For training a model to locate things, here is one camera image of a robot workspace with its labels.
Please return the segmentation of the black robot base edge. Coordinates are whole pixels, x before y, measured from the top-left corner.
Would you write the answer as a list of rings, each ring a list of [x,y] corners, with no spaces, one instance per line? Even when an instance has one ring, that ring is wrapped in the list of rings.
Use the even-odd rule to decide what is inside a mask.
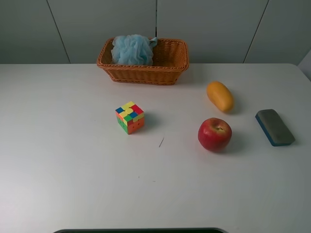
[[[63,229],[54,233],[225,233],[219,228]]]

